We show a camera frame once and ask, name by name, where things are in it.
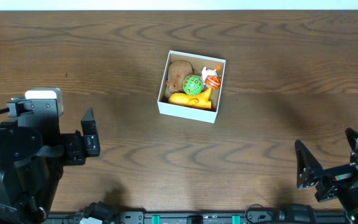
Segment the white cardboard box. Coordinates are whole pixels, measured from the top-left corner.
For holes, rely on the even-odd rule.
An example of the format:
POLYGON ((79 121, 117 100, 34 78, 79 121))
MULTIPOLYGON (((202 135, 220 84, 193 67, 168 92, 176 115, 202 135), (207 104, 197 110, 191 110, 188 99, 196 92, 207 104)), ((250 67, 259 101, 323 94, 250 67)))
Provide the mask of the white cardboard box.
POLYGON ((219 111, 219 104, 221 101, 221 92, 222 85, 218 87, 217 90, 211 90, 211 94, 208 98, 208 101, 211 102, 211 108, 197 108, 194 106, 187 105, 178 105, 174 103, 169 103, 168 99, 171 96, 169 92, 168 85, 166 81, 168 80, 168 70, 171 63, 184 60, 191 64, 193 71, 197 75, 201 75, 201 70, 206 67, 206 69, 215 69, 219 67, 217 70, 217 75, 221 79, 221 83, 224 80, 224 72, 226 68, 226 60, 221 58, 207 57, 196 54, 189 54, 184 52, 178 52, 170 50, 165 62, 165 69, 163 72, 163 78, 160 84, 160 90, 158 93, 157 105, 160 114, 176 116, 186 119, 193 119, 197 121, 204 121, 207 123, 214 123, 219 111))

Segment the yellow rubber duck toy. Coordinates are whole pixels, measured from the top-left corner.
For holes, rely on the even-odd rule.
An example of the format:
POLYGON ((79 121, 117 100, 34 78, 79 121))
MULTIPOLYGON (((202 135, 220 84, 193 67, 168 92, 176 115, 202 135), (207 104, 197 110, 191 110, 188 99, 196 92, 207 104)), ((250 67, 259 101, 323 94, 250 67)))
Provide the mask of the yellow rubber duck toy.
POLYGON ((174 105, 188 106, 198 109, 211 109, 212 102, 209 100, 212 89, 208 88, 197 95, 187 95, 185 93, 174 93, 172 94, 168 102, 174 105))

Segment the brown plush animal toy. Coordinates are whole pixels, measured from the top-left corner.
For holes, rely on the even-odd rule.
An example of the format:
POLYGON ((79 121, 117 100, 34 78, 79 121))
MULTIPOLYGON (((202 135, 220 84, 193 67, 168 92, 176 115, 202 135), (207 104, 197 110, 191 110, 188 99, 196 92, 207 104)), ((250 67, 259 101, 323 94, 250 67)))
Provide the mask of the brown plush animal toy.
POLYGON ((165 84, 170 93, 183 91, 183 81, 186 76, 193 74, 193 67, 190 62, 176 60, 168 68, 168 77, 165 84))

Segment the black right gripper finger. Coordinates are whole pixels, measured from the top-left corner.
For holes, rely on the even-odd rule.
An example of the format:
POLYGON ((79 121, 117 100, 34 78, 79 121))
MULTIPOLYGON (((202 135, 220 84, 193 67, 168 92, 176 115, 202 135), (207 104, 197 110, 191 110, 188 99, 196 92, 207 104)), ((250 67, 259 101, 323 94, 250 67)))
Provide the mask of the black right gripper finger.
POLYGON ((358 132, 353 130, 352 128, 347 128, 345 130, 347 141, 352 150, 356 148, 356 141, 358 139, 358 132))
POLYGON ((322 165, 299 139, 295 141, 297 159, 296 186, 298 190, 315 186, 321 180, 322 165))

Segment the green number ball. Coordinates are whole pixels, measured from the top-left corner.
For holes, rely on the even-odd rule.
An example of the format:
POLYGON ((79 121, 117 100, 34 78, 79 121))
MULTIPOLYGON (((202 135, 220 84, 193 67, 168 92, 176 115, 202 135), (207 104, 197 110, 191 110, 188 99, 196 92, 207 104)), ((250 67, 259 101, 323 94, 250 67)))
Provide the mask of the green number ball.
POLYGON ((197 95, 203 88, 204 83, 199 75, 187 75, 183 81, 183 91, 187 95, 197 95))

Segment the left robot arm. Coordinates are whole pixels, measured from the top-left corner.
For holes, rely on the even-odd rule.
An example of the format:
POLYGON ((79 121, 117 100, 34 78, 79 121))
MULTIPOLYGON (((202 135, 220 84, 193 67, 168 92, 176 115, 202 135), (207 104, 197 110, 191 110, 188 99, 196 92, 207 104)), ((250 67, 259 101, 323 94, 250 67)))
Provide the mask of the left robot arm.
POLYGON ((42 223, 65 166, 100 154, 93 110, 81 131, 62 134, 57 109, 29 111, 0 124, 0 221, 42 223))

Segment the orange ribbed round toy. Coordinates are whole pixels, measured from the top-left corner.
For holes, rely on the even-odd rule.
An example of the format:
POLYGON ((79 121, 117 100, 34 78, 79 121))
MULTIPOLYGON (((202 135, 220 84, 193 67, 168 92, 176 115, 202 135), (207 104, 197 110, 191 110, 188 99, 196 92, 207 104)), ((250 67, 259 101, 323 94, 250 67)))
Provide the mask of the orange ribbed round toy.
POLYGON ((208 88, 212 88, 214 90, 218 90, 221 86, 221 78, 217 77, 217 76, 212 76, 209 75, 206 77, 204 84, 208 87, 208 88))

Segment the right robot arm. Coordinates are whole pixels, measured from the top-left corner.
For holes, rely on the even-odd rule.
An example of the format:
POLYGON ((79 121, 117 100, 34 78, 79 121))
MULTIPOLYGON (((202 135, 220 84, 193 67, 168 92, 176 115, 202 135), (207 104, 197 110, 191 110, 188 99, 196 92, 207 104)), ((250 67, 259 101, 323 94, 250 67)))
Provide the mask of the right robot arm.
POLYGON ((329 169, 323 169, 301 140, 295 141, 296 186, 315 187, 318 202, 338 199, 349 222, 358 223, 358 132, 347 128, 345 134, 351 147, 349 162, 329 169))

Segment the white pink duck figurine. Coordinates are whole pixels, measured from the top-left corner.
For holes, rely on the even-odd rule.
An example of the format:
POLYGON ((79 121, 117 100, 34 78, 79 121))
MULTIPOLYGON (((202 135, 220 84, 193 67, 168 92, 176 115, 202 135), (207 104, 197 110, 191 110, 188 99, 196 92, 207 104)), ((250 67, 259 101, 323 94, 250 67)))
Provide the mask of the white pink duck figurine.
POLYGON ((214 69, 203 67, 201 71, 201 78, 205 82, 208 77, 218 77, 218 71, 221 69, 219 65, 215 66, 214 69))

